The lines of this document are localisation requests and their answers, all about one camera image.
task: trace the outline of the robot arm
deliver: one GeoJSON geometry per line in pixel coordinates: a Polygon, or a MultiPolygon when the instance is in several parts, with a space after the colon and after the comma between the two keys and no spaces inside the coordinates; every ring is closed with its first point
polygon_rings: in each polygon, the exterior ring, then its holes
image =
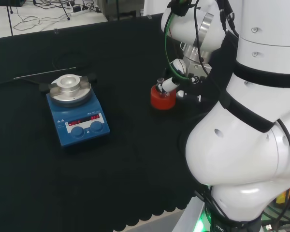
{"type": "MultiPolygon", "coordinates": [[[[207,72],[211,72],[211,66],[208,64],[212,52],[220,48],[222,41],[225,37],[225,33],[222,30],[218,5],[214,0],[202,1],[200,9],[197,10],[199,43],[201,47],[201,57],[203,59],[203,65],[207,72]]],[[[162,16],[161,28],[165,30],[165,24],[171,13],[171,9],[167,8],[162,16]]],[[[200,78],[206,78],[207,74],[201,66],[198,49],[197,49],[197,37],[194,24],[194,8],[190,8],[185,17],[179,17],[174,15],[172,23],[169,28],[168,36],[172,39],[181,41],[181,47],[184,57],[182,60],[176,59],[172,63],[174,69],[183,76],[190,78],[192,82],[198,82],[200,78]]],[[[172,88],[167,88],[166,92],[171,92],[176,89],[179,84],[176,77],[170,78],[162,85],[171,84],[172,88]]]]}
{"type": "MultiPolygon", "coordinates": [[[[276,123],[282,118],[290,132],[290,0],[284,4],[243,0],[234,73],[224,98],[193,129],[186,145],[191,173],[213,186],[214,199],[234,221],[255,220],[290,188],[290,147],[276,123]]],[[[187,46],[194,46],[196,37],[192,12],[174,18],[170,26],[173,38],[187,46]]],[[[201,46],[209,57],[224,38],[215,12],[201,46]]],[[[202,8],[197,15],[198,22],[206,18],[202,8]]]]}

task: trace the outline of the green cable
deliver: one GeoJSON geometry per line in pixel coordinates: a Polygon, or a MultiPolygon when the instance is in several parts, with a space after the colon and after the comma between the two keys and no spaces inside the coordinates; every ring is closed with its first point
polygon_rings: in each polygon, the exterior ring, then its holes
{"type": "Polygon", "coordinates": [[[169,57],[168,57],[168,53],[167,53],[167,49],[166,49],[166,42],[167,42],[167,38],[168,38],[168,31],[169,31],[169,29],[170,29],[170,25],[171,25],[171,22],[172,22],[172,20],[173,20],[173,18],[174,18],[174,14],[171,12],[171,17],[170,17],[170,20],[169,20],[169,22],[168,22],[168,25],[166,26],[166,30],[165,30],[165,37],[164,37],[164,48],[165,48],[165,55],[166,55],[166,58],[167,58],[167,60],[168,60],[168,64],[169,64],[169,66],[170,66],[170,69],[171,69],[171,71],[173,72],[173,74],[176,76],[176,77],[178,77],[178,78],[181,78],[181,79],[183,79],[183,80],[188,80],[188,78],[187,77],[183,77],[183,76],[181,76],[181,75],[179,75],[176,71],[175,71],[175,69],[172,67],[172,65],[170,64],[170,61],[169,61],[169,57]]]}

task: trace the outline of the metal rod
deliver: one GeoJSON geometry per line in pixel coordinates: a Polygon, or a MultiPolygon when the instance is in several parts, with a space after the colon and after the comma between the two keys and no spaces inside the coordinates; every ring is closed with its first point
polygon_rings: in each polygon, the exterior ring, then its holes
{"type": "Polygon", "coordinates": [[[19,76],[19,77],[15,77],[13,78],[14,80],[23,78],[23,77],[28,77],[28,76],[36,76],[36,75],[40,75],[40,74],[45,74],[45,73],[54,73],[54,72],[59,72],[59,71],[64,71],[64,70],[71,70],[71,69],[76,69],[76,67],[73,68],[68,68],[68,69],[59,69],[59,70],[54,70],[54,71],[49,71],[49,72],[41,72],[41,73],[36,73],[36,74],[30,74],[30,75],[26,75],[26,76],[19,76]]]}
{"type": "Polygon", "coordinates": [[[8,6],[9,3],[10,3],[10,1],[8,1],[7,4],[6,4],[6,10],[8,11],[8,17],[9,17],[10,29],[11,29],[11,34],[12,34],[12,36],[13,36],[12,24],[11,24],[11,18],[10,18],[9,6],[8,6]]]}

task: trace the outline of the red digital display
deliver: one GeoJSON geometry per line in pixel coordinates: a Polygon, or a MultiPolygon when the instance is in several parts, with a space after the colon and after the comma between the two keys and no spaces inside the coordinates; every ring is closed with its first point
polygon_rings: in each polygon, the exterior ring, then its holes
{"type": "Polygon", "coordinates": [[[82,122],[95,120],[97,118],[100,118],[100,116],[99,115],[93,115],[93,116],[89,116],[89,117],[85,117],[85,118],[82,118],[82,119],[78,119],[78,120],[74,120],[74,121],[68,122],[68,124],[69,124],[69,126],[74,126],[76,124],[80,124],[82,122]]]}

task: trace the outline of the black table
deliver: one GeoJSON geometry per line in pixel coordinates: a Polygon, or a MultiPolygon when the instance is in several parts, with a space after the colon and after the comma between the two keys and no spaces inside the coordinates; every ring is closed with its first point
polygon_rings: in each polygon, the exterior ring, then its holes
{"type": "MultiPolygon", "coordinates": [[[[119,231],[186,207],[196,187],[181,150],[207,109],[191,102],[151,108],[150,88],[166,67],[160,18],[0,39],[0,231],[119,231]],[[66,55],[58,68],[91,61],[73,73],[97,74],[94,91],[111,133],[62,149],[38,85],[11,79],[51,71],[54,58],[71,51],[77,57],[66,55]]],[[[235,57],[225,44],[212,62],[222,87],[235,57]]],[[[50,83],[62,74],[32,80],[50,83]]],[[[218,98],[208,81],[189,91],[218,98]]]]}

